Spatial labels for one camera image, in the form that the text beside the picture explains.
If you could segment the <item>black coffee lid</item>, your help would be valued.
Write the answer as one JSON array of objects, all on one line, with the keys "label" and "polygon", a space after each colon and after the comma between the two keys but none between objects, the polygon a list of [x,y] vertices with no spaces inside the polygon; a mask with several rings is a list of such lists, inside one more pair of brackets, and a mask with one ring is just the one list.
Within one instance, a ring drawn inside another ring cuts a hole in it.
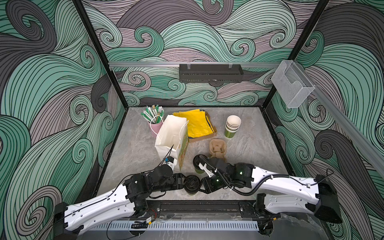
[{"label": "black coffee lid", "polygon": [[203,169],[200,168],[200,165],[204,166],[206,164],[205,162],[205,155],[198,154],[193,159],[193,166],[196,171],[202,171]]},{"label": "black coffee lid", "polygon": [[185,178],[183,184],[186,192],[195,193],[200,190],[201,181],[199,177],[189,175]]}]

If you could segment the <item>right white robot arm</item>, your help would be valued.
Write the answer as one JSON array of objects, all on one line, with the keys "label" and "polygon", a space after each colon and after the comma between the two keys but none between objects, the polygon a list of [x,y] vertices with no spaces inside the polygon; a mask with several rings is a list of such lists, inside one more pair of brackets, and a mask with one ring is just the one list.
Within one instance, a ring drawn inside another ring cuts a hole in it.
[{"label": "right white robot arm", "polygon": [[269,190],[276,195],[263,197],[262,206],[268,213],[308,213],[328,223],[343,222],[337,190],[329,179],[334,174],[332,170],[315,178],[301,178],[274,173],[252,164],[231,165],[204,155],[199,155],[198,161],[199,168],[207,174],[204,179],[206,194],[226,188],[249,197],[258,190]]}]

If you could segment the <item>green paper coffee cup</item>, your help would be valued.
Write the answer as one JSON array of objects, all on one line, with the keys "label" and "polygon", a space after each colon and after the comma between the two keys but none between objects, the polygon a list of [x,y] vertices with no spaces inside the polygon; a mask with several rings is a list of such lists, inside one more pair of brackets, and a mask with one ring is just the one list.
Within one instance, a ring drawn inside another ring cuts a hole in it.
[{"label": "green paper coffee cup", "polygon": [[197,169],[197,168],[195,168],[195,172],[196,172],[197,174],[203,174],[205,171],[204,171],[204,170],[201,170],[201,169]]}]

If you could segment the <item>white paper takeout bag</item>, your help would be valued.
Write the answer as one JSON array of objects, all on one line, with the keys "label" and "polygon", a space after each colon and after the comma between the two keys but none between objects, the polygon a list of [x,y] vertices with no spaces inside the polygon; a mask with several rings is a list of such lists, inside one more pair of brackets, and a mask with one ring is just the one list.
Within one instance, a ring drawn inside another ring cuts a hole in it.
[{"label": "white paper takeout bag", "polygon": [[170,155],[177,161],[180,171],[189,144],[188,123],[187,118],[167,115],[155,141],[159,158],[163,159],[166,155]]}]

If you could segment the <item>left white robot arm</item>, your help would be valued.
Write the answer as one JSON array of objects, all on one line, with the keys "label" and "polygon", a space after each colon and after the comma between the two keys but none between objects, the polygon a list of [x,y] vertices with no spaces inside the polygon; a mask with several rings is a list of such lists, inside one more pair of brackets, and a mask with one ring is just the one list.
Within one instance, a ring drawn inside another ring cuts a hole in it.
[{"label": "left white robot arm", "polygon": [[147,212],[147,199],[153,192],[181,190],[181,173],[174,173],[170,163],[148,173],[132,175],[115,189],[88,201],[55,206],[53,234],[55,240],[75,240],[79,235],[109,221],[141,217]]}]

